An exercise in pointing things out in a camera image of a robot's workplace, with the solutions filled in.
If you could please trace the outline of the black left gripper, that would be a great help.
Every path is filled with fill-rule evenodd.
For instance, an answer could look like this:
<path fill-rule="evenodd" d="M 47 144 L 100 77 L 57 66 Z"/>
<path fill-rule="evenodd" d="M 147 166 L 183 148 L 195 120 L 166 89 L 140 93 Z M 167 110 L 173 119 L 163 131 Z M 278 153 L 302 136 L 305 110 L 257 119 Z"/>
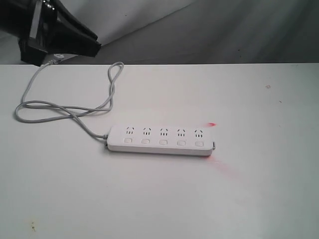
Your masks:
<path fill-rule="evenodd" d="M 68 22 L 57 21 L 58 13 Z M 18 38 L 21 61 L 35 66 L 49 54 L 95 57 L 101 49 L 98 36 L 60 0 L 2 0 L 0 29 Z"/>

